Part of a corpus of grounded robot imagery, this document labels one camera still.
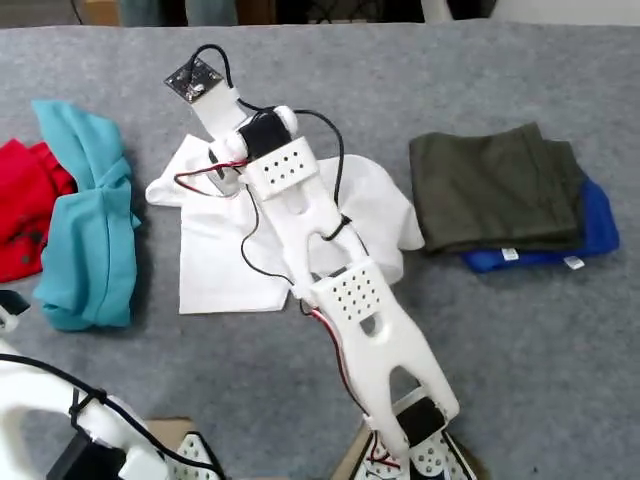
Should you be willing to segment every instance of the teal towel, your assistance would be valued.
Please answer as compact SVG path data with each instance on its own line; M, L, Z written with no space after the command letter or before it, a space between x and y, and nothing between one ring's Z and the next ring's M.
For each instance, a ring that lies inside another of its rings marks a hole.
M45 142L78 193L55 203L34 296L59 330L126 327L136 281L131 168L116 124L68 103L35 101Z

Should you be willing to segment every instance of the red wire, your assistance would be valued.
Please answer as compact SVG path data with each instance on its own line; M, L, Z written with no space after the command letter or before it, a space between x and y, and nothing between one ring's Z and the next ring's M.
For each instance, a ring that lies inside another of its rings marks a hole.
M201 175L203 173L215 172L216 170L220 170L222 168L244 167L246 164L247 164L246 160L241 160L241 161L238 161L238 162L229 162L229 163L217 163L217 164L212 165L212 166L207 167L207 168L201 168L200 170L193 170L191 172L176 173L173 176L173 181L176 182L178 185L180 185L182 188L186 188L187 190L191 190L192 192L199 193L200 195L205 195L207 197L211 197L213 195L210 195L210 194L205 193L205 192L203 192L201 190L198 190L197 188L192 187L191 185L188 185L188 184L184 183L180 179L182 177L191 177L191 176L195 176L195 175Z
M360 407L360 410L362 410L366 415L367 413L366 410L364 409L362 404L360 404L360 402L356 399L356 396L351 390L351 386L349 385L349 381L347 379L347 374L346 374L346 367L344 365L344 359L342 358L342 353L341 353L342 350L340 349L338 337L333 331L333 327L331 326L331 323L324 315L322 315L322 313L320 313L320 311L317 308L314 308L313 310L311 310L311 312L308 313L308 315L312 316L313 318L318 320L320 323L322 323L322 325L324 325L324 328L329 333L329 336L333 341L333 346L336 351L336 361L338 362L338 371L340 372L340 378L342 379L342 383L344 384L344 387L347 389L347 392L349 393L353 401L356 403L356 405L358 405L358 407ZM387 467L400 468L399 464L387 460L387 458L391 456L389 452L387 452L385 455L383 455L380 458L376 458L374 456L374 452L376 451L376 448L378 448L378 432L373 432L373 438L374 438L374 444L373 444L373 448L371 449L369 461L372 463L376 463L376 462L381 463L382 465L385 465Z
M342 358L342 353L341 353L341 350L340 350L340 343L338 342L338 337L336 336L335 332L333 331L333 327L331 326L331 323L329 322L329 320L327 320L327 318L324 315L322 315L320 313L320 311L317 308L314 308L313 310L311 310L309 315L312 316L313 318L315 318L316 320L318 320L320 323L322 323L322 325L324 325L324 328L329 333L329 336L331 337L331 340L333 341L333 347L334 347L335 352L336 352L336 361L338 362L338 371L340 372L340 378L342 379L342 383L344 384L344 387L347 389L347 392L349 393L349 396L353 399L355 404L358 405L358 407L360 407L360 410L362 410L362 412L366 415L367 411L364 409L362 404L357 400L355 394L351 390L351 386L349 385L349 380L347 379L346 368L344 366L344 360Z
M391 456L391 454L389 452L386 452L380 458L376 458L374 456L374 453L375 453L377 448L378 448L378 432L373 432L373 447L371 448L371 454L369 455L369 461L370 462L381 463L381 464L386 465L388 467L400 468L400 465L398 465L397 463L387 460L387 458L389 458Z

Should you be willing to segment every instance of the folded clothes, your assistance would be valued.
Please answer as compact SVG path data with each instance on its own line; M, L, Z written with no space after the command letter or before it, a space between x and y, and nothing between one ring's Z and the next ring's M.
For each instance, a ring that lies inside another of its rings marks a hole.
M0 147L0 283L42 270L53 205L74 190L45 143L27 148L10 140Z
M411 141L410 159L427 251L580 247L585 175L569 143L544 140L537 125L486 137L430 133Z
M131 169L115 123L58 101L33 102L42 136L78 193L55 204L34 295L60 330L130 323L136 280Z
M194 193L174 182L178 172L210 166L209 145L187 135L160 178L146 190L154 205L181 207L180 313L271 311L282 309L289 285L264 276L244 262L240 243L255 225L253 203L242 189L233 197L219 197L207 176L187 177L190 187L212 196ZM333 188L338 159L318 162L320 176ZM424 244L415 210L389 174L371 160L346 155L340 209L352 219L370 255L389 283L403 274L400 250L416 250ZM380 228L380 219L385 226ZM249 259L269 272L287 273L282 247L269 222L260 222L246 243ZM311 271L328 275L347 262L345 253L319 236L310 239Z
M463 253L462 258L478 273L523 265L561 263L570 257L590 257L617 250L620 246L618 229L611 212L609 199L599 185L587 179L582 186L584 203L584 245L576 250L558 252L518 252L515 260L506 260L500 250Z

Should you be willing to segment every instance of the olive green pants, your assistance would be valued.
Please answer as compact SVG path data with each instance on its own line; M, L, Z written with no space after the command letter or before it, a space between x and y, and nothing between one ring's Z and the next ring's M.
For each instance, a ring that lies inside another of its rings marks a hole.
M409 150L427 251L581 245L585 175L568 142L528 124L486 137L430 133Z

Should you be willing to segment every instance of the robotic arm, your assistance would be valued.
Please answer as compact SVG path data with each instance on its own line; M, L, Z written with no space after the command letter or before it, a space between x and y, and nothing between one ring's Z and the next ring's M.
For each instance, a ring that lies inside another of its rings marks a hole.
M374 432L362 465L367 461L385 465L386 469L378 468L374 473L384 479L475 480L444 432L459 412L458 401L421 330L398 304L356 230L345 221L324 186L307 140L296 137L296 113L284 106L258 109L245 121L246 115L237 103L248 104L239 100L230 79L229 86L220 82L218 74L207 73L204 68L208 66L196 60L195 55L190 63L196 70L185 75L183 67L167 83L179 93L176 85L182 83L183 98L192 103L216 139L210 144L213 165L206 169L207 175L223 194L247 189L256 211L268 219L279 239L293 295L311 308L311 314L323 322L334 338L345 386ZM217 92L217 100L208 92ZM200 100L194 103L194 96ZM223 174L225 166L234 169ZM308 245L314 234L334 242L349 259L344 268L319 280L309 267ZM14 313L0 309L0 336L15 325ZM0 339L0 472L8 480L35 480L41 477L30 467L19 435L24 413L38 409L69 415L70 405L81 402L88 392L79 393L77 385L50 371L16 364L11 361L12 355L15 352ZM414 376L419 387L392 404L390 374L396 367ZM123 420L121 412L129 413L128 408L112 398L110 409L104 402L87 400L77 418L78 426L91 441L125 452L117 477L113 478L174 478L172 469L157 455L158 445L150 444L139 429ZM121 412L114 413L114 405ZM445 450L438 450L444 448L440 444L447 447L454 460L449 460ZM390 455L378 456L379 446ZM435 455L433 464L423 462L426 455ZM456 469L447 469L447 462L461 467L459 471L464 475L452 475ZM197 462L189 463L187 459L185 463L193 466ZM365 467L351 478L369 478L371 472Z

